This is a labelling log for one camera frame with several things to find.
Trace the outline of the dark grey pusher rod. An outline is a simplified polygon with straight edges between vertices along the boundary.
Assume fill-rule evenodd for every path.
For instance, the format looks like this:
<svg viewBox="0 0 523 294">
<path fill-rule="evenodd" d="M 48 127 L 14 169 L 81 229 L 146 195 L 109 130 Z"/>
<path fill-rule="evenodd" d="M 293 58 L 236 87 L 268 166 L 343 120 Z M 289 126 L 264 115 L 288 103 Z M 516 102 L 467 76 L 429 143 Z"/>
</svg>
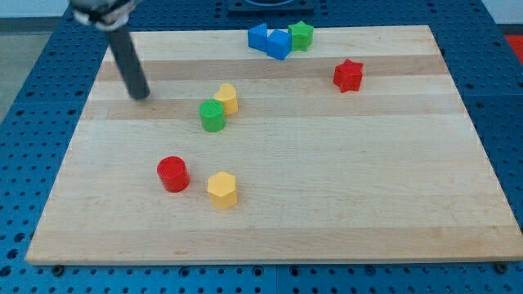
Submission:
<svg viewBox="0 0 523 294">
<path fill-rule="evenodd" d="M 105 36 L 130 97 L 134 100 L 147 98 L 150 88 L 127 26 L 107 31 Z"/>
</svg>

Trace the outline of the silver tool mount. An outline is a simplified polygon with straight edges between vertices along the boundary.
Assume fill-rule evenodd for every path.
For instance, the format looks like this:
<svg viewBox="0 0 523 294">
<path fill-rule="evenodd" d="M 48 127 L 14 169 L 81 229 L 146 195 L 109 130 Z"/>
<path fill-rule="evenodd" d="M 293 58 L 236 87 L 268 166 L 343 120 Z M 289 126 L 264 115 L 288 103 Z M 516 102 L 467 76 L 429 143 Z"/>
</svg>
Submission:
<svg viewBox="0 0 523 294">
<path fill-rule="evenodd" d="M 95 25 L 101 31 L 124 26 L 141 0 L 69 0 L 73 15 L 82 25 Z"/>
</svg>

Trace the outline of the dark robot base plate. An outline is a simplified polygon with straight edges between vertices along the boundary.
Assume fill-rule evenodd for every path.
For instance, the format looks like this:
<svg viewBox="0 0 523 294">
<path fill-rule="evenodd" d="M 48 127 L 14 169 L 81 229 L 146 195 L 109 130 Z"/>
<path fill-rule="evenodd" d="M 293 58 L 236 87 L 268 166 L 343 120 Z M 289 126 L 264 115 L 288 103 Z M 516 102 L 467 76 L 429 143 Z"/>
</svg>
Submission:
<svg viewBox="0 0 523 294">
<path fill-rule="evenodd" d="M 258 12 L 311 12 L 315 0 L 226 0 L 229 14 Z"/>
</svg>

